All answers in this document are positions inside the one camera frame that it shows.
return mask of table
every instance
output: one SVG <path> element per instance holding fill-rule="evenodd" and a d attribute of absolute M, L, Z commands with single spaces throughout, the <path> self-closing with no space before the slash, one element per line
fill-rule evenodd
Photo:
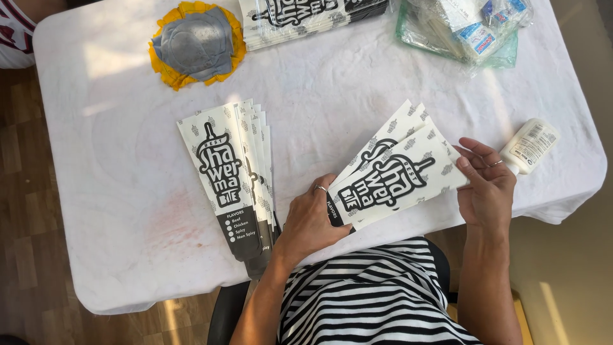
<path fill-rule="evenodd" d="M 218 3 L 241 18 L 236 0 Z M 533 0 L 517 67 L 470 79 L 453 61 L 397 42 L 386 15 L 249 52 L 227 81 L 173 91 L 147 42 L 171 0 L 105 0 L 45 19 L 34 35 L 75 291 L 96 314 L 247 280 L 213 216 L 175 121 L 254 98 L 272 126 L 275 204 L 340 172 L 409 98 L 424 102 L 451 142 L 501 149 L 532 117 L 562 134 L 520 176 L 514 216 L 560 223 L 600 187 L 606 157 L 552 8 Z M 455 192 L 348 236 L 308 257 L 333 257 L 463 223 Z"/>

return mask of bottle label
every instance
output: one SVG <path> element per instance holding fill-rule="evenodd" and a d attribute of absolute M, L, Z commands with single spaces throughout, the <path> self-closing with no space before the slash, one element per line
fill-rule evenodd
<path fill-rule="evenodd" d="M 535 165 L 558 138 L 548 127 L 535 123 L 530 131 L 511 148 L 511 154 L 527 165 Z"/>

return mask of ring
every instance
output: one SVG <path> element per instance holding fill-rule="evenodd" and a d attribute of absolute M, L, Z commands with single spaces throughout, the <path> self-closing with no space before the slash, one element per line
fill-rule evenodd
<path fill-rule="evenodd" d="M 497 161 L 494 164 L 490 164 L 490 168 L 493 168 L 494 166 L 496 166 L 497 164 L 500 164 L 500 163 L 504 163 L 504 160 L 499 160 L 499 161 Z"/>
<path fill-rule="evenodd" d="M 326 193 L 328 192 L 328 189 L 325 189 L 324 187 L 322 187 L 322 186 L 320 186 L 318 184 L 315 184 L 315 188 L 319 188 L 319 189 L 323 190 Z"/>

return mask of white glue bottle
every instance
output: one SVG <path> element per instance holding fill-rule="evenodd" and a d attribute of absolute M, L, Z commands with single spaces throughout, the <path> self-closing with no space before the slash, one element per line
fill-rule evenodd
<path fill-rule="evenodd" d="M 531 118 L 500 151 L 500 157 L 515 175 L 527 175 L 558 140 L 560 133 L 552 125 L 540 118 Z"/>

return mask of black and white striped shirt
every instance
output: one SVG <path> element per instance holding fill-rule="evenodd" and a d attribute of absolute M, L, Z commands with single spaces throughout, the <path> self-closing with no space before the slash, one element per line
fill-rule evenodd
<path fill-rule="evenodd" d="M 295 270 L 281 344 L 480 344 L 447 314 L 424 238 L 360 250 Z"/>

